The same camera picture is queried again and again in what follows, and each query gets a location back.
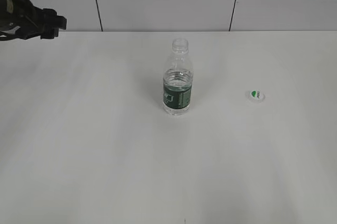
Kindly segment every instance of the table surface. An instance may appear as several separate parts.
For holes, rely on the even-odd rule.
[[[173,117],[180,36],[195,77]],[[1,43],[0,223],[336,223],[336,69],[337,32]]]

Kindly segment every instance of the bottle cap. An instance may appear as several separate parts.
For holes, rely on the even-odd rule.
[[[251,90],[249,91],[249,100],[260,103],[264,101],[265,95],[260,90]]]

